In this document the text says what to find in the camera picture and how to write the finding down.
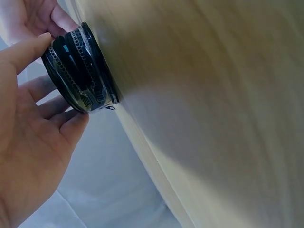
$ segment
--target hand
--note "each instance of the hand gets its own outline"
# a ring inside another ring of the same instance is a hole
[[[17,74],[40,57],[50,34],[0,52],[0,227],[17,227],[58,187],[88,115],[68,111],[47,76],[17,86]]]
[[[0,34],[8,45],[45,32],[53,37],[77,28],[57,0],[0,0]]]

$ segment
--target finger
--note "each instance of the finger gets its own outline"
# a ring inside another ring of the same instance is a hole
[[[38,107],[42,118],[49,120],[54,115],[65,112],[70,105],[62,96],[57,96]]]
[[[89,121],[89,115],[77,113],[60,128],[60,133],[72,145],[76,146]]]
[[[37,37],[25,25],[14,24],[10,25],[10,28],[7,28],[7,30],[8,29],[11,31],[3,34],[3,40],[8,46],[12,46],[26,39]]]
[[[67,32],[59,27],[55,22],[51,22],[48,26],[48,31],[51,33],[52,37],[56,38],[57,36],[63,36]]]
[[[29,64],[43,55],[51,41],[52,36],[49,33],[42,34],[37,38],[26,39],[0,52],[0,61],[11,63],[18,75]]]
[[[46,97],[56,89],[48,75],[40,76],[26,82],[19,88],[28,90],[35,102],[40,101],[42,98]]]
[[[51,19],[66,32],[71,32],[77,29],[77,24],[73,19],[65,12],[59,4],[57,4],[51,14]]]

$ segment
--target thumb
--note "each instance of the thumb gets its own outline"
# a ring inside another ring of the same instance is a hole
[[[20,74],[29,64],[41,57],[51,44],[52,36],[45,33],[36,38],[29,38],[21,41],[8,49],[0,52],[0,61],[11,63],[17,75]]]

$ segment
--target white sheet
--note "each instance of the white sheet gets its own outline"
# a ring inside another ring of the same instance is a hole
[[[45,73],[34,63],[19,82]],[[58,95],[52,93],[46,99]],[[55,194],[20,228],[180,228],[110,110],[91,116]]]

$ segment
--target wooden surface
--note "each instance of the wooden surface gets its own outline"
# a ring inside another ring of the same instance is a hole
[[[74,3],[184,227],[304,227],[304,2]]]

